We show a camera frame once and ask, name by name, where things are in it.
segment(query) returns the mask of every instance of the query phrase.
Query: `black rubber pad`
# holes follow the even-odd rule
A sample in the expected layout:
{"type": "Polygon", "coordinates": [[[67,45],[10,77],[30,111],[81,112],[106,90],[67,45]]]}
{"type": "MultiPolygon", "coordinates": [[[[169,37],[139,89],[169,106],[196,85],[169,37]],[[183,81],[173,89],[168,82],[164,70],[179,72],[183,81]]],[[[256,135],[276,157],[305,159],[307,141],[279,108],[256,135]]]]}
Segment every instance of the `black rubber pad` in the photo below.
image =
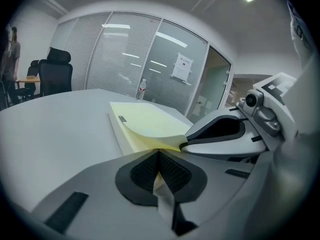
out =
{"type": "Polygon", "coordinates": [[[115,175],[115,185],[135,205],[158,206],[153,187],[159,172],[179,204],[195,201],[208,181],[200,167],[167,150],[154,149],[122,166],[115,175]]]}
{"type": "Polygon", "coordinates": [[[230,175],[233,175],[233,176],[237,176],[237,177],[240,177],[240,178],[244,178],[244,179],[247,179],[250,175],[249,172],[246,172],[246,171],[241,171],[241,170],[234,170],[234,169],[228,169],[225,171],[226,174],[230,174],[230,175]]]}
{"type": "Polygon", "coordinates": [[[85,193],[73,192],[46,220],[45,224],[53,230],[64,234],[87,198],[88,195],[85,193]]]}
{"type": "Polygon", "coordinates": [[[262,141],[262,137],[259,135],[257,137],[253,137],[251,138],[252,142],[258,142],[258,141],[262,141]]]}

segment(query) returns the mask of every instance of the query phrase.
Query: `office chair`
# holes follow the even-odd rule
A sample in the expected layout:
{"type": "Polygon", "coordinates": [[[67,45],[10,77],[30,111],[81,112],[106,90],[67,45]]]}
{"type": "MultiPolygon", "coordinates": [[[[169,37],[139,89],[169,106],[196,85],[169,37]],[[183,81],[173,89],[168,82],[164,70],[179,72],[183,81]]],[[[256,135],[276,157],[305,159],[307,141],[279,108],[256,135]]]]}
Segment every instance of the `office chair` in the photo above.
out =
{"type": "MultiPolygon", "coordinates": [[[[28,77],[29,76],[36,77],[38,75],[38,72],[39,72],[38,63],[39,63],[39,60],[33,60],[31,62],[30,67],[28,69],[28,73],[26,74],[28,77]]],[[[25,101],[28,98],[33,100],[34,95],[35,95],[35,91],[36,91],[36,84],[35,83],[25,83],[24,88],[16,89],[16,95],[23,97],[25,101]]]]}
{"type": "Polygon", "coordinates": [[[69,52],[50,47],[47,58],[40,60],[38,64],[41,96],[72,91],[73,67],[69,64],[70,61],[69,52]]]}
{"type": "Polygon", "coordinates": [[[7,93],[5,90],[5,86],[0,81],[0,111],[6,109],[8,107],[8,101],[7,101],[7,93]]]}

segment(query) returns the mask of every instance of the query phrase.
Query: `ceiling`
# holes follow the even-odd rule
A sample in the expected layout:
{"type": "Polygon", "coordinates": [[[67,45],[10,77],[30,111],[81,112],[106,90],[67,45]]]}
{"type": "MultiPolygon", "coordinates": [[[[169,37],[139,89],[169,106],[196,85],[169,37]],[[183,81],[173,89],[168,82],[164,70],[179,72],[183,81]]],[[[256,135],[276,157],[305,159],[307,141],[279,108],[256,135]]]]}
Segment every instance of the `ceiling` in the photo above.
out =
{"type": "MultiPolygon", "coordinates": [[[[90,3],[105,0],[27,0],[32,6],[59,19],[90,3]]],[[[290,15],[286,0],[142,0],[184,10],[231,38],[245,38],[252,32],[276,36],[289,31],[290,15]]]]}

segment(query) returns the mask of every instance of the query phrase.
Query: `water bottle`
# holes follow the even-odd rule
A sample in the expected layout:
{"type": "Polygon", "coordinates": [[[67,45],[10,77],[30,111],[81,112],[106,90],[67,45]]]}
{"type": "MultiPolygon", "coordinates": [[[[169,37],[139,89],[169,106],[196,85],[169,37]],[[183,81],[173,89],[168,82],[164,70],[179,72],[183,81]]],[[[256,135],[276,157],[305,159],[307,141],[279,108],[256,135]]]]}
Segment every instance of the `water bottle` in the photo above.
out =
{"type": "Polygon", "coordinates": [[[142,82],[140,83],[140,86],[139,86],[138,95],[137,95],[137,99],[138,100],[143,100],[144,99],[146,86],[147,86],[146,85],[146,79],[142,79],[142,82]]]}

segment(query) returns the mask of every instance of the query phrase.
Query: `paper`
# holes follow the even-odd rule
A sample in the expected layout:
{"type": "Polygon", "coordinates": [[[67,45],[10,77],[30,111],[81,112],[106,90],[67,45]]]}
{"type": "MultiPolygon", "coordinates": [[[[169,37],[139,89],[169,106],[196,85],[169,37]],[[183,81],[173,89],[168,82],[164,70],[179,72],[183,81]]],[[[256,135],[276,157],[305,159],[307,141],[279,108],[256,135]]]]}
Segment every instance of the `paper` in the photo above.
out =
{"type": "Polygon", "coordinates": [[[148,103],[110,102],[109,114],[123,155],[150,150],[173,149],[187,142],[190,126],[148,103]]]}
{"type": "Polygon", "coordinates": [[[192,63],[193,63],[193,60],[178,53],[178,57],[177,57],[176,62],[174,64],[172,77],[175,77],[175,78],[178,78],[178,79],[181,79],[181,80],[187,82],[188,76],[191,71],[192,63]]]}

